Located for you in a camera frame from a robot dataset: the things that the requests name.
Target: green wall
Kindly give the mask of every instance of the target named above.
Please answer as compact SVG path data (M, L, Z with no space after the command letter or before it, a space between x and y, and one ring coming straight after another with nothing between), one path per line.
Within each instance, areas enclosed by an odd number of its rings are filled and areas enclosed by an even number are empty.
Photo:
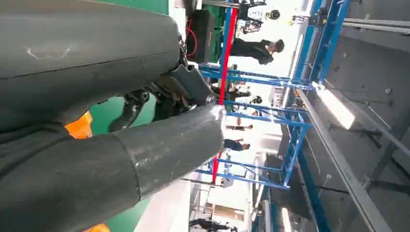
M104 2L125 5L129 7L141 8L147 11L168 14L168 0L100 0ZM91 129L94 135L107 133L108 125L117 118L122 111L123 98L110 98L103 104L95 105L90 109L93 121ZM139 117L132 126L148 124L154 117L155 99L151 96L150 101L145 104ZM148 206L149 199L138 203L135 207L107 220L105 224L111 232L133 232L143 212Z
M168 14L168 0L98 0L129 7L141 8L147 11Z

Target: black robot limb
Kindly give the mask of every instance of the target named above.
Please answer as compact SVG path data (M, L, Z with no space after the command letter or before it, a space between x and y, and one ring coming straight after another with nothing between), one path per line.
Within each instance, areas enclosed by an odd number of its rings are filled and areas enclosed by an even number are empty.
M0 18L4 231L85 230L221 149L224 110L209 89L197 89L201 78L188 80L200 75L180 65L171 18L83 0L2 1ZM139 102L132 93L140 89L164 98L178 90L202 107L83 140L65 130L112 96Z

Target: scaffolding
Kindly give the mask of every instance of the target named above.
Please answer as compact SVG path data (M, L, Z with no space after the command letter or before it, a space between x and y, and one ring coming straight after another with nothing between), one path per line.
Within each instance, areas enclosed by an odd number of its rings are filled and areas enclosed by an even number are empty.
M264 184L274 188L289 189L288 182L292 174L293 167L296 162L300 166L300 175L306 186L306 195L309 200L309 206L313 215L314 222L320 232L330 231L327 223L323 207L320 203L316 186L311 177L307 161L301 149L302 142L305 138L306 130L314 128L326 148L332 162L335 164L346 188L351 195L354 204L359 209L368 228L372 232L388 232L391 231L389 225L381 216L378 209L370 199L366 189L359 183L357 178L351 171L350 166L339 151L335 141L331 138L328 131L323 127L318 115L315 113L309 100L305 96L307 91L320 91L320 87L324 85L325 78L330 66L332 56L338 41L339 33L342 26L357 27L362 29L383 30L393 33L410 34L410 22L407 21L388 21L388 20L367 20L345 18L349 9L350 0L332 0L330 7L324 8L325 1L314 0L312 3L309 25L307 26L302 47L298 56L298 61L295 67L295 72L292 77L278 77L259 73L244 72L239 70L228 70L227 61L229 58L230 47L233 37L235 17L237 14L236 4L227 4L227 15L224 34L224 46L222 50L221 66L213 67L210 65L200 65L199 70L204 77L216 78L222 80L220 104L235 105L237 107L250 107L255 109L258 115L246 115L244 113L228 112L228 116L250 118L254 120L262 120L272 123L285 124L290 134L290 141L286 156L281 167L259 167L252 164L243 164L233 162L231 160L220 159L221 153L213 159L212 170L197 170L200 173L212 174L215 183L216 176L236 178L238 180ZM258 83L270 86L278 86L287 89L289 93L284 99L283 108L265 107L242 102L225 101L225 85L227 81L245 81ZM298 99L303 102L305 110L292 108L293 102ZM371 117L363 111L359 111L373 125L375 125L383 135L389 138L393 144L400 148L405 154L410 156L410 150L405 147L398 139L386 130L385 127L379 125ZM312 124L305 122L310 118ZM239 176L232 176L229 172L218 173L218 164L223 162L225 165L238 165L250 171L255 176L257 175L262 181L244 179ZM270 173L280 175L280 182L273 183L264 176L259 175L257 170L266 170Z

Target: blue steel beam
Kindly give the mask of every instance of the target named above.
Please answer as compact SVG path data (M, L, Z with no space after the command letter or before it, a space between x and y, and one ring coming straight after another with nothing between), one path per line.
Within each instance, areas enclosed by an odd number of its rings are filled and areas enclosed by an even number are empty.
M219 73L211 73L211 72L202 72L203 77L209 77L209 78L214 78L214 79L220 79L221 75ZM270 85L270 86L281 86L281 87L294 87L294 88L300 88L303 90L307 89L312 89L313 87L311 85L307 84L299 84L297 81L282 81L282 80L269 80L269 79L254 79L254 78L245 78L245 77L238 77L238 76L232 76L228 74L226 77L227 80L230 81L245 81L245 82L250 82L250 83L257 83L257 84L264 84L264 85Z
M289 179L291 178L293 167L294 167L294 164L296 163L297 156L298 156L298 154L299 154L299 152L302 148L302 143L303 143L303 140L305 139L305 135L306 135L306 127L302 127L301 131L300 131L299 138L298 138L297 143L296 143L295 151L294 151L293 156L292 156L292 160L290 162L290 166L285 167L286 175L285 175L285 179L283 181L283 185L285 185L285 186L288 184Z
M310 15L316 13L319 10L322 2L323 0L314 0L312 8L310 10ZM302 78L302 72L305 67L306 58L308 57L310 43L312 42L314 31L315 28L313 26L308 26L306 29L305 36L303 37L302 47L299 53L299 59L296 64L295 72L293 73L294 79Z
M254 109L264 109L264 110L272 110L276 112L289 112L289 113L300 113L300 114L307 114L306 111L301 111L301 110L292 110L292 109L284 109L284 108L276 108L276 107L268 107L268 106L263 106L263 105L253 105L253 104L248 104L248 103L243 103L243 102L237 102L237 101L223 101L224 105L241 105L241 106L246 106L246 107L251 107Z
M232 8L226 8L226 17L225 17L225 29L223 30L223 47L222 47L222 56L220 58L220 73L222 73L223 64L225 62L226 47L227 44L231 41L228 41L228 34L229 34L229 25L231 23L231 15L232 15Z
M203 72L211 72L211 73L218 73L220 71L219 68L210 67L210 66L206 66L206 65L199 65L198 69L203 71ZM232 69L229 69L228 73L232 74L232 75L246 75L246 76L253 76L253 77L264 77L264 78L268 78L268 79L272 79L272 80L281 80L281 81L292 80L292 78L290 78L290 77L280 77L280 76L273 76L273 75L267 75L267 74L262 74L262 73L254 73L254 72L245 72L245 71L241 71L241 70L232 70Z
M337 41L339 39L339 34L340 34L340 30L342 28L343 20L346 17L346 13L349 9L350 0L341 0L341 1L338 1L337 3L341 3L341 6L340 6L340 10L337 14L337 20L335 22L335 28L334 28L334 31L333 31L332 38L330 40L329 49L327 51L325 60L323 62L322 71L319 74L320 84L324 81L324 78L326 77L327 71L329 70L330 61L332 60L332 56L335 53L336 44L337 44Z
M312 174L309 171L308 162L305 158L303 151L300 151L297 157L302 179L306 186L306 192L308 201L313 211L313 217L315 218L318 232L330 232L330 227L326 219L326 214L323 210L322 203L319 199L319 195L316 189L316 185L313 181Z
M303 123L303 122L292 121L292 120L289 120L289 119L286 119L286 120L271 119L271 118L267 118L267 117L246 115L246 114L236 113L236 112L227 112L226 115L227 116L234 116L234 117L242 117L242 118L261 120L261 121L266 121L266 122L274 122L274 123L279 123L279 124L286 124L286 125L290 125L290 126L298 126L298 127L301 127L301 126L310 127L311 126L310 124L306 124L306 123Z
M258 168L258 169L262 169L262 170L267 170L267 171L271 171L271 172L281 172L281 169L279 168L271 168L271 167L265 167L265 166L256 166L253 164L248 164L248 163L239 163L239 162L235 162L232 160L226 160L226 159L218 159L219 162L224 162L224 163L231 163L231 164L237 164L237 165L244 165L250 168Z
M211 171L206 171L206 170L201 170L201 169L196 169L196 170L194 170L194 172L201 173L201 174L212 175ZM276 183L273 183L273 182L265 182L265 181L247 179L247 178L243 178L243 177L240 177L240 176L237 176L237 175L232 175L232 174L217 173L217 176L220 176L220 177L223 177L223 178L232 178L232 179L235 179L235 180L245 181L245 182L248 182L248 183L266 185L266 186L277 188L277 189L289 189L289 186L283 186L283 185L279 185L279 184L276 184Z

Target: metal pipe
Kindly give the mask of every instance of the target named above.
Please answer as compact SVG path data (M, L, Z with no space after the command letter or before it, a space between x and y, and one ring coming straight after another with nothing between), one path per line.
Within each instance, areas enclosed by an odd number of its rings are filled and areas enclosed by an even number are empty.
M272 219L270 216L270 203L268 200L262 201L262 205L264 206L265 212L265 231L271 232L272 231Z
M343 22L343 25L349 26L349 27L371 29L371 30L382 30L382 31L395 32L395 33L410 34L410 28L379 26L379 25L371 25L371 24L363 24L363 23L349 23L349 22Z
M360 18L345 18L343 22L346 23L362 23L362 24L378 24L389 25L396 27L410 27L410 21L394 21L394 20L378 20L378 19L360 19Z
M373 201L364 190L363 186L354 176L350 165L347 163L345 157L337 147L336 142L327 131L327 128L319 119L319 116L314 111L313 106L310 104L306 95L301 90L297 91L300 98L305 103L308 115L313 122L313 125L323 143L323 146L329 154L330 160L333 162L337 171L339 172L343 183L349 191L351 198L356 204L369 230L371 232L391 232L392 230L390 229L389 225L381 216L379 210L374 205Z

